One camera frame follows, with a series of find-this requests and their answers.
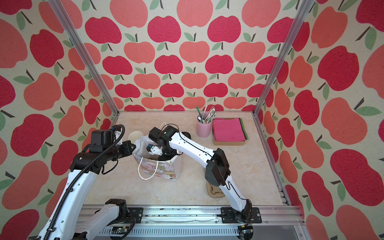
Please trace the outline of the animal print paper gift bag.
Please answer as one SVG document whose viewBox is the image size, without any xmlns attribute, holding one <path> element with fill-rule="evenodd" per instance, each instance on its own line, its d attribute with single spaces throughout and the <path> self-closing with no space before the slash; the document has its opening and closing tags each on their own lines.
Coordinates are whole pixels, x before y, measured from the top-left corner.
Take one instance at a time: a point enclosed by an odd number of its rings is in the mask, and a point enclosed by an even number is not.
<svg viewBox="0 0 384 240">
<path fill-rule="evenodd" d="M 148 136 L 143 136 L 135 141 L 136 149 L 133 157 L 139 164 L 138 173 L 143 180 L 149 180 L 153 176 L 176 182 L 182 169 L 181 152 L 167 161 L 158 161 L 162 156 L 156 155 L 147 150 L 147 147 L 153 147 L 154 143 Z"/>
</svg>

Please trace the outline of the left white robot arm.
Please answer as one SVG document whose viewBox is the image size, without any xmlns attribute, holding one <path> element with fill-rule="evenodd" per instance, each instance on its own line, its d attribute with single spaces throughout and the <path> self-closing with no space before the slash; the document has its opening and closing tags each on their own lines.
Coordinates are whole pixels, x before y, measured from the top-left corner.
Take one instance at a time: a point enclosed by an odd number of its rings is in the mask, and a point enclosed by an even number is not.
<svg viewBox="0 0 384 240">
<path fill-rule="evenodd" d="M 85 223 L 78 226 L 77 221 L 86 196 L 104 165 L 132 155 L 135 148 L 130 141 L 111 145 L 91 144 L 87 146 L 88 153 L 77 154 L 58 204 L 35 239 L 93 240 L 108 226 L 114 227 L 114 240 L 125 238 L 142 219 L 140 212 L 130 211 L 125 200 L 110 199 Z"/>
</svg>

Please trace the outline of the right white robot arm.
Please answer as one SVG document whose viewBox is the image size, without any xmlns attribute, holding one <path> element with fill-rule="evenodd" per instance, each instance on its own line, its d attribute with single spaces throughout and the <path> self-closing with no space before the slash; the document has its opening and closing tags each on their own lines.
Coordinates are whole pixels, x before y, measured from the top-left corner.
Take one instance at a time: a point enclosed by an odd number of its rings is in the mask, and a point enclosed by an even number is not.
<svg viewBox="0 0 384 240">
<path fill-rule="evenodd" d="M 252 202 L 241 194 L 234 183 L 230 164 L 222 149 L 212 150 L 194 142 L 175 124 L 167 124 L 162 129 L 153 128 L 149 139 L 160 148 L 164 157 L 182 153 L 197 161 L 205 169 L 207 182 L 219 187 L 229 200 L 234 219 L 247 224 L 251 221 Z"/>
</svg>

